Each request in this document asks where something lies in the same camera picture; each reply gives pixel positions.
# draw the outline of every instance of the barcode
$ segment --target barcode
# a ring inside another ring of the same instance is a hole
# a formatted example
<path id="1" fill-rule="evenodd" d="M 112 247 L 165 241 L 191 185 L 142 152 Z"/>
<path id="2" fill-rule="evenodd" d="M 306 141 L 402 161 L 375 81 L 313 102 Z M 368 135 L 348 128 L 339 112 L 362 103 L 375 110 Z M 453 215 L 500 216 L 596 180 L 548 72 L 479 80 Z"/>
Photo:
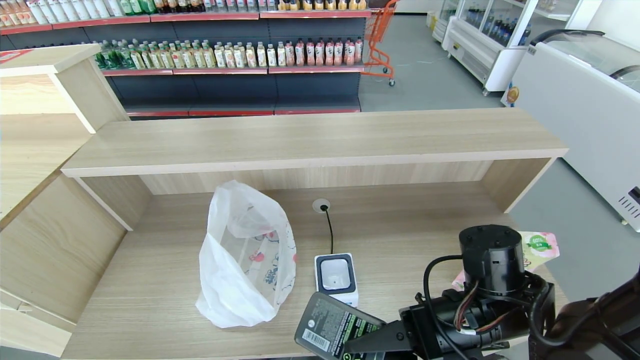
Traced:
<path id="1" fill-rule="evenodd" d="M 309 329 L 305 329 L 305 332 L 302 334 L 302 338 L 324 351 L 329 350 L 329 340 L 323 338 L 322 336 L 314 333 Z"/>

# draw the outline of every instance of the shopping cart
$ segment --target shopping cart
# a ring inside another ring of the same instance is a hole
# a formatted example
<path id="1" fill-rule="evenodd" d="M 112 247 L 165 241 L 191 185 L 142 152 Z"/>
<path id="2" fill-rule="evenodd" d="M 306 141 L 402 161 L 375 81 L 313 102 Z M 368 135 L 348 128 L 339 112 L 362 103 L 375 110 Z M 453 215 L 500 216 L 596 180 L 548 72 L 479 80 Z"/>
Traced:
<path id="1" fill-rule="evenodd" d="M 394 68 L 391 66 L 391 57 L 378 49 L 378 45 L 382 43 L 391 17 L 396 12 L 397 2 L 398 0 L 389 0 L 384 8 L 372 8 L 364 33 L 365 40 L 369 41 L 369 59 L 364 63 L 365 71 L 362 74 L 389 78 L 389 86 L 396 84 Z M 372 72 L 374 67 L 382 67 L 382 74 Z"/>

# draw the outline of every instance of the snack package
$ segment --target snack package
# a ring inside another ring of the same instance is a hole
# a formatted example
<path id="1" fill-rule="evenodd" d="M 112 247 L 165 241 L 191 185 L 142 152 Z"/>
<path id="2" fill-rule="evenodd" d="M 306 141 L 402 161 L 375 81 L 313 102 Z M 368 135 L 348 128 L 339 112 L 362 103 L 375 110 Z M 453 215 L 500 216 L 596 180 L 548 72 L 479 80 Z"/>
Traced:
<path id="1" fill-rule="evenodd" d="M 522 253 L 524 255 L 524 270 L 533 272 L 538 266 L 560 256 L 560 249 L 553 233 L 536 233 L 533 231 L 519 231 L 522 235 Z M 464 270 L 453 280 L 455 290 L 465 288 Z"/>

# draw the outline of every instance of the black cable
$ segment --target black cable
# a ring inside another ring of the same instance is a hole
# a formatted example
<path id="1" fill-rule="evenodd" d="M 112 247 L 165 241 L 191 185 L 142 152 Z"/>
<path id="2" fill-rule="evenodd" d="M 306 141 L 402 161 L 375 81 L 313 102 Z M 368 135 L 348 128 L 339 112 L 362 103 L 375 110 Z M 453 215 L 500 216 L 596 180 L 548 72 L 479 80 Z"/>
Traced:
<path id="1" fill-rule="evenodd" d="M 327 205 L 320 206 L 320 210 L 326 214 L 326 221 L 329 223 L 329 233 L 331 233 L 331 252 L 333 254 L 333 228 L 331 227 L 331 219 L 329 218 L 329 207 Z"/>
<path id="2" fill-rule="evenodd" d="M 442 336 L 442 338 L 460 356 L 462 360 L 469 360 L 469 358 L 465 355 L 465 353 L 462 352 L 462 350 L 460 350 L 460 348 L 456 345 L 456 343 L 454 343 L 453 340 L 449 337 L 449 335 L 447 335 L 447 333 L 444 331 L 444 329 L 442 329 L 442 326 L 438 321 L 438 317 L 436 313 L 433 311 L 433 305 L 431 303 L 431 295 L 429 294 L 429 274 L 431 273 L 431 269 L 433 269 L 433 267 L 436 266 L 437 264 L 447 260 L 462 260 L 462 255 L 442 256 L 430 262 L 429 265 L 427 265 L 427 268 L 424 269 L 424 277 L 422 278 L 422 285 L 424 287 L 424 296 L 426 298 L 426 301 L 424 303 L 427 305 L 427 310 L 431 314 L 433 323 L 435 323 L 436 328 L 438 329 L 438 332 L 440 332 L 440 335 Z"/>

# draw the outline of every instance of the plastic bag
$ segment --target plastic bag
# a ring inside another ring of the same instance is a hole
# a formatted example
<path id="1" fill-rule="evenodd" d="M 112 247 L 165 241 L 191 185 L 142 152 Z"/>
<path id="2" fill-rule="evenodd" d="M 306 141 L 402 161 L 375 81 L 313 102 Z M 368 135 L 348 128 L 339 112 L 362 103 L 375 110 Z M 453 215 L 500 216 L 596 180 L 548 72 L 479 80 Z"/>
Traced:
<path id="1" fill-rule="evenodd" d="M 200 249 L 200 313 L 222 328 L 269 321 L 295 277 L 296 243 L 282 207 L 235 180 L 217 187 Z"/>

